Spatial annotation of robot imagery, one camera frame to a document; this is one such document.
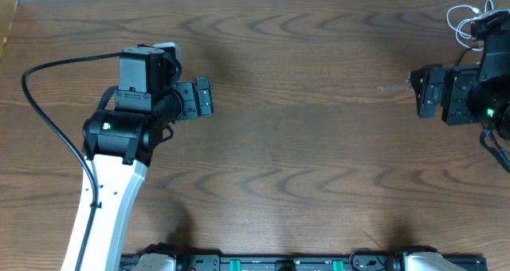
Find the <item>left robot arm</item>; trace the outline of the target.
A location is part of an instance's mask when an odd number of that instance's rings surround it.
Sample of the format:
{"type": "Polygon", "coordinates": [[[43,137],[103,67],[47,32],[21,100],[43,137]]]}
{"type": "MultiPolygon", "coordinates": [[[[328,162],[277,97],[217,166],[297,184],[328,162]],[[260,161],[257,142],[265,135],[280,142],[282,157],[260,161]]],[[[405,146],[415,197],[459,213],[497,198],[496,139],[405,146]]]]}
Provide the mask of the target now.
{"type": "Polygon", "coordinates": [[[122,50],[119,84],[84,122],[83,183],[63,270],[116,270],[131,210],[165,131],[214,112],[205,77],[181,82],[174,42],[122,50]]]}

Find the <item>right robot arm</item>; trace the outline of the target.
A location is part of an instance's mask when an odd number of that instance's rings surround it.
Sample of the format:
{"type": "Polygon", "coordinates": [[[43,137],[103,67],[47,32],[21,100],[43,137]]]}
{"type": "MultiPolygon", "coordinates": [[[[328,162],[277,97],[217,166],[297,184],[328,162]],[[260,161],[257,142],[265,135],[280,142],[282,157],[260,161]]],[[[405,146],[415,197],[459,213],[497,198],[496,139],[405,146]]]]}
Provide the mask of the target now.
{"type": "Polygon", "coordinates": [[[480,124],[481,145],[508,171],[509,151],[495,135],[509,141],[509,11],[490,10],[469,23],[470,38],[483,44],[480,62],[426,65],[411,71],[408,81],[419,117],[434,117],[441,105],[449,126],[480,124]]]}

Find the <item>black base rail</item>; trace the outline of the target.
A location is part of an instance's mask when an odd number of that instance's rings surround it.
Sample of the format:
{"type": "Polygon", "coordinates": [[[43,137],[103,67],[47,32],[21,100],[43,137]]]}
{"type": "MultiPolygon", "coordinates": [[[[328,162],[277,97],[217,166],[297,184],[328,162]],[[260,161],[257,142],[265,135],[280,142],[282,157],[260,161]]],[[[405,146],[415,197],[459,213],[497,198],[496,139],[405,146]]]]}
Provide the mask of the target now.
{"type": "MultiPolygon", "coordinates": [[[[404,270],[404,267],[386,267],[386,257],[356,254],[341,257],[228,257],[214,254],[187,255],[176,258],[175,267],[165,256],[157,258],[155,253],[122,256],[118,270],[197,270],[197,271],[333,271],[333,270],[404,270]]],[[[486,260],[482,257],[450,257],[446,258],[463,270],[487,271],[486,260]]]]}

